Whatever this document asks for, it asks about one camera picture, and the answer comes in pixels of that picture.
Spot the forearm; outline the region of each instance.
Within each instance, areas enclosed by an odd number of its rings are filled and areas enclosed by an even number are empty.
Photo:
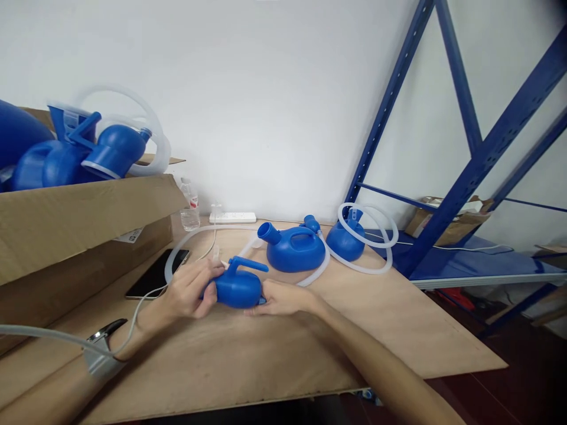
[[[173,321],[163,314],[161,299],[151,302],[138,315],[132,339],[116,355],[116,359],[126,361],[146,342]],[[121,346],[126,340],[130,322],[122,325],[110,337],[111,350]],[[39,384],[0,410],[2,424],[68,424],[105,386],[108,379],[92,376],[87,364],[77,350],[77,357]]]
[[[317,297],[307,310],[333,330],[350,361],[397,416],[410,424],[464,424],[439,394],[366,331]]]

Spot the plywood sheet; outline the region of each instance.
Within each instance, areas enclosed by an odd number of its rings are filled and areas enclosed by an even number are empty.
[[[245,230],[219,231],[222,258],[237,254],[250,234]],[[206,251],[212,238],[212,232],[204,232],[190,241],[193,258]],[[92,297],[54,327],[87,337],[112,320],[130,318],[136,302],[125,300],[124,293],[158,256]],[[250,258],[267,263],[265,251],[255,252]],[[377,267],[383,260],[367,249],[359,263]],[[267,276],[293,283],[306,274],[271,270]],[[395,270],[371,276],[332,260],[311,288],[424,378],[506,366]],[[0,360],[0,406],[78,353],[75,346],[47,339],[10,352]],[[239,310],[217,305],[205,319],[179,322],[145,347],[93,403],[83,423],[116,423],[364,386],[328,329],[316,319],[301,314],[249,318]]]

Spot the phone screen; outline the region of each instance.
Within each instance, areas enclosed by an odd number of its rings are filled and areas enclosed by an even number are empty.
[[[126,292],[126,298],[140,299],[148,292],[165,286],[165,263],[173,250],[165,250],[163,254],[152,264],[148,270],[138,279],[138,281]],[[173,260],[173,272],[177,270],[185,257],[189,255],[189,251],[180,250]],[[153,293],[147,299],[157,298],[159,292]]]

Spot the label sticker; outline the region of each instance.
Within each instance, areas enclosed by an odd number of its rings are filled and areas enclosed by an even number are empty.
[[[132,230],[131,232],[125,233],[122,236],[114,238],[113,240],[118,242],[134,243],[138,237],[142,234],[143,227]]]

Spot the power strip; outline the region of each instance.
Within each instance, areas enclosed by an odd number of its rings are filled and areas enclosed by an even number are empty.
[[[224,212],[215,217],[211,212],[208,221],[210,224],[255,223],[256,214],[253,212]]]

